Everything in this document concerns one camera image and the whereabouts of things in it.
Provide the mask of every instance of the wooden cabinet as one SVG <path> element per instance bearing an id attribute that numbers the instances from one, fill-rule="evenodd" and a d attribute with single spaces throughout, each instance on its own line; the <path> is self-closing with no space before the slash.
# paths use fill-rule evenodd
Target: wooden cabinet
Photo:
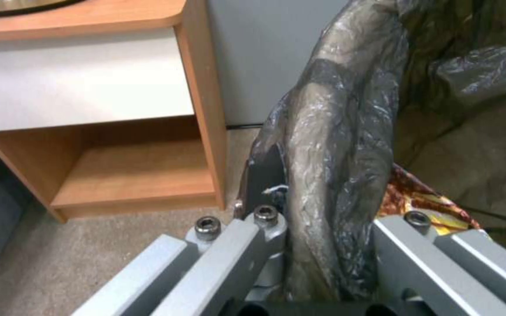
<path id="1" fill-rule="evenodd" d="M 149 7 L 136 16 L 127 3 Z M 72 15 L 98 6 L 115 12 L 108 22 Z M 205 1 L 87 0 L 0 18 L 0 158 L 61 222 L 224 208 Z"/>

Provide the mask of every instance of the wooden shelf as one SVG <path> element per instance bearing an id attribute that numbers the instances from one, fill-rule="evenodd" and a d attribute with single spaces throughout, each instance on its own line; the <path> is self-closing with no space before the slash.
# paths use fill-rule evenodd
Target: wooden shelf
<path id="1" fill-rule="evenodd" d="M 214 196 L 200 139 L 90 148 L 66 178 L 51 206 Z"/>
<path id="2" fill-rule="evenodd" d="M 166 28 L 179 24 L 185 0 L 84 0 L 0 18 L 0 40 Z"/>

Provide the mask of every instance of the white wall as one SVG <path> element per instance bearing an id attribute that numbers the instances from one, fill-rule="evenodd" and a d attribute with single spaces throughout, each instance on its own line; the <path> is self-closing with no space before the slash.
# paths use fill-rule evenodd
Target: white wall
<path id="1" fill-rule="evenodd" d="M 347 0 L 209 0 L 226 124 L 263 122 Z"/>

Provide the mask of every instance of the bolt head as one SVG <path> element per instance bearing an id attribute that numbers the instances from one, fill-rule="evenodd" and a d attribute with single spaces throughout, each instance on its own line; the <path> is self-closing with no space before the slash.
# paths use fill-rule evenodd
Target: bolt head
<path id="1" fill-rule="evenodd" d="M 403 215 L 403 219 L 413 226 L 418 232 L 421 234 L 426 234 L 428 228 L 430 227 L 430 218 L 428 218 L 427 214 L 419 211 L 409 211 Z"/>
<path id="2" fill-rule="evenodd" d="M 212 241 L 220 235 L 220 220 L 214 216 L 201 217 L 196 221 L 195 232 L 199 240 Z"/>
<path id="3" fill-rule="evenodd" d="M 253 210 L 253 218 L 262 228 L 273 227 L 278 224 L 278 211 L 271 205 L 259 205 Z"/>

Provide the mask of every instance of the black metal part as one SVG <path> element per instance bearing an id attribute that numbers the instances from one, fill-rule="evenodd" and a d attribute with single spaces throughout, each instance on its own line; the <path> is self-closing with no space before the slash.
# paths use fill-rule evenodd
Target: black metal part
<path id="1" fill-rule="evenodd" d="M 433 316 L 423 302 L 228 302 L 219 316 Z"/>
<path id="2" fill-rule="evenodd" d="M 240 192 L 239 196 L 242 197 L 244 207 L 242 212 L 235 212 L 236 218 L 244 219 L 259 205 L 272 205 L 279 212 L 283 212 L 284 201 L 279 200 L 283 197 L 280 197 L 278 192 L 263 194 L 267 188 L 286 184 L 285 168 L 276 145 L 271 147 L 261 162 L 246 164 L 243 176 L 247 177 L 246 192 L 245 194 Z"/>
<path id="3" fill-rule="evenodd" d="M 261 128 L 263 127 L 262 123 L 253 123 L 253 124 L 237 124 L 237 125 L 227 125 L 226 129 L 247 129 L 247 128 Z"/>

